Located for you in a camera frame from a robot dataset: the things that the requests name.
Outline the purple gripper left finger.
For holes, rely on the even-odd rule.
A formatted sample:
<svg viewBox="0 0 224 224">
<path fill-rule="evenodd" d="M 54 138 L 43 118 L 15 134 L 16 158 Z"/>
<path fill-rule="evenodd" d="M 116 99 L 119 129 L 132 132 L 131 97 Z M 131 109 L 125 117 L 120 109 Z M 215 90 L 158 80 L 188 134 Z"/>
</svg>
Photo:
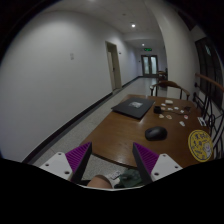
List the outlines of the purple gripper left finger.
<svg viewBox="0 0 224 224">
<path fill-rule="evenodd" d="M 92 143 L 88 142 L 67 153 L 56 153 L 41 166 L 41 169 L 73 183 L 79 183 L 91 154 Z"/>
</svg>

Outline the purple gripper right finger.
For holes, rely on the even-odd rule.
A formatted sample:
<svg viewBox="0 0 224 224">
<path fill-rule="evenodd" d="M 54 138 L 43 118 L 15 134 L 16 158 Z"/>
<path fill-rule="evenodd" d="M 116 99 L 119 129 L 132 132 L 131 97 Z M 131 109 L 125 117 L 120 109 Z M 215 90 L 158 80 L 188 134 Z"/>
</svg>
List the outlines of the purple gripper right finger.
<svg viewBox="0 0 224 224">
<path fill-rule="evenodd" d="M 168 154 L 156 154 L 138 143 L 133 144 L 132 153 L 144 185 L 182 169 Z"/>
</svg>

